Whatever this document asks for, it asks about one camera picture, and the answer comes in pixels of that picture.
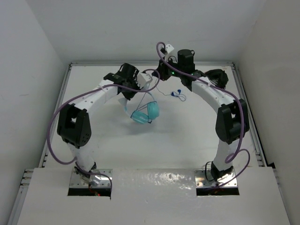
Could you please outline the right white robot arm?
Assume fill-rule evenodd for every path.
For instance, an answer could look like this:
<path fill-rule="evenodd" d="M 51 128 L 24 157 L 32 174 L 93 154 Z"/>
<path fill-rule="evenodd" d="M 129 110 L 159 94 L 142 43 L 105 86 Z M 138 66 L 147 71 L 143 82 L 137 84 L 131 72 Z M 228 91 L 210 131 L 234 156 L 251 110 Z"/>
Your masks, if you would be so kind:
<path fill-rule="evenodd" d="M 241 144 L 249 131 L 248 107 L 244 99 L 226 90 L 228 76 L 221 69 L 202 72 L 195 68 L 193 50 L 177 52 L 176 61 L 168 58 L 173 51 L 171 45 L 157 45 L 160 57 L 158 71 L 160 80 L 170 77 L 180 79 L 182 85 L 200 96 L 216 113 L 215 131 L 219 138 L 217 153 L 211 162 L 213 181 L 233 171 L 233 160 L 243 151 Z"/>

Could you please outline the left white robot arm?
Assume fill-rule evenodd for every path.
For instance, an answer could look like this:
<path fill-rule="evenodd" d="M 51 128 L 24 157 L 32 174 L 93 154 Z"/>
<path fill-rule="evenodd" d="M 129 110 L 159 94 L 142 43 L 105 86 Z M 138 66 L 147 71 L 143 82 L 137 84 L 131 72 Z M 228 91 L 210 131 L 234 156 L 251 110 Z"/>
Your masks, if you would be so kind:
<path fill-rule="evenodd" d="M 124 63 L 116 73 L 105 75 L 96 88 L 60 107 L 57 134 L 69 146 L 77 171 L 82 176 L 88 178 L 97 174 L 96 162 L 86 147 L 91 138 L 93 113 L 119 94 L 131 100 L 136 93 L 145 91 L 148 81 L 151 81 L 148 74 Z"/>

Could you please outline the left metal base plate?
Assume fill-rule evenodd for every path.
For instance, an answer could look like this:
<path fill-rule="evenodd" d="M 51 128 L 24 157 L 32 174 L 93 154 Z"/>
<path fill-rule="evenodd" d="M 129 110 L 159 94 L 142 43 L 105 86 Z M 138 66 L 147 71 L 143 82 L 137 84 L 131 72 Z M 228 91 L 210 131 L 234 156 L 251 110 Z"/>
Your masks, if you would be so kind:
<path fill-rule="evenodd" d="M 92 188 L 110 188 L 111 184 L 108 177 L 112 180 L 112 169 L 95 169 L 93 171 L 97 175 L 91 175 L 89 178 L 82 175 L 77 169 L 73 169 L 70 177 L 70 188 L 87 188 L 91 185 Z"/>

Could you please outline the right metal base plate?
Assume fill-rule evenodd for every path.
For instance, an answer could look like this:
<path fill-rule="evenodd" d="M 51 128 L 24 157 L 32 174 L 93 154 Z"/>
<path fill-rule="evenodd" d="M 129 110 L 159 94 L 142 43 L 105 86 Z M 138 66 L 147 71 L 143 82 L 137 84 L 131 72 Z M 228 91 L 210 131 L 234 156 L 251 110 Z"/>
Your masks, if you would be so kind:
<path fill-rule="evenodd" d="M 214 186 L 222 186 L 222 188 L 237 188 L 238 183 L 235 178 L 235 170 L 233 170 L 229 174 L 225 174 L 223 177 L 217 179 L 217 181 L 213 180 L 210 169 L 196 169 L 194 170 L 195 175 L 195 184 L 197 188 L 212 188 Z"/>

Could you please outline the metal base plate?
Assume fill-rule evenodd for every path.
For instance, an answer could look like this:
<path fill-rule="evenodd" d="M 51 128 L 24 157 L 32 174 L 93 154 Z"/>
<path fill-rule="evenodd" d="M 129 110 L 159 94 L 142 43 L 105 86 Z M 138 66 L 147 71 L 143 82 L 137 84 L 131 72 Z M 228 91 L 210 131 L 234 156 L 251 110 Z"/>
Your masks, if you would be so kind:
<path fill-rule="evenodd" d="M 213 180 L 210 169 L 196 169 L 194 170 L 195 175 L 195 184 L 197 188 L 212 188 L 214 186 L 222 186 L 222 188 L 237 188 L 238 183 L 235 178 L 235 170 L 233 170 L 229 174 L 225 174 L 223 177 L 217 179 L 217 181 Z"/>
<path fill-rule="evenodd" d="M 91 185 L 92 188 L 110 188 L 111 184 L 108 177 L 112 180 L 112 169 L 95 169 L 93 171 L 97 175 L 91 175 L 89 178 L 82 175 L 77 169 L 73 169 L 70 177 L 70 188 L 87 188 Z"/>

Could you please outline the teal over-ear headphones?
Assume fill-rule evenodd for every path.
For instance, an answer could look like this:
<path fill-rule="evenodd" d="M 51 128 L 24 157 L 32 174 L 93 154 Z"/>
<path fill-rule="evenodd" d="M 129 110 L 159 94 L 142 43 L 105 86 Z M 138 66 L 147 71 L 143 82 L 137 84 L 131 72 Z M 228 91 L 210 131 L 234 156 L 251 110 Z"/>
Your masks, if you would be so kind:
<path fill-rule="evenodd" d="M 118 102 L 123 106 L 124 112 L 136 123 L 139 124 L 151 124 L 160 115 L 160 109 L 158 102 L 150 92 L 146 92 L 144 95 L 150 95 L 152 100 L 148 103 L 141 105 L 143 98 L 141 99 L 137 108 L 131 113 L 128 111 L 126 98 L 120 98 Z"/>

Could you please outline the blue earphones with thin cable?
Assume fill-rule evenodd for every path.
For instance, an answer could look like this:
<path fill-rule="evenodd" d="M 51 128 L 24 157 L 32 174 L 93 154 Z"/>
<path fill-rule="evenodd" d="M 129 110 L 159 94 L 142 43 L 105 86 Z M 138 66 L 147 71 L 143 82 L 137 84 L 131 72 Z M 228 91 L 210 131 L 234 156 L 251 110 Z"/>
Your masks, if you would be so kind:
<path fill-rule="evenodd" d="M 174 98 L 178 98 L 180 101 L 184 102 L 186 101 L 187 97 L 181 93 L 181 90 L 178 89 L 177 91 L 171 91 L 169 94 L 166 94 L 162 91 L 159 90 L 158 87 L 155 87 L 155 89 L 161 93 L 164 96 L 169 96 L 169 97 L 174 97 Z M 148 102 L 144 102 L 144 98 L 146 97 L 146 95 L 150 96 L 150 99 Z M 154 98 L 154 96 L 152 95 L 151 92 L 146 92 L 143 96 L 142 99 L 140 101 L 140 103 L 138 104 L 136 111 L 143 111 L 144 109 L 147 109 L 147 113 L 150 116 L 150 114 L 158 114 L 159 113 L 159 106 L 158 106 L 158 102 L 157 100 Z"/>

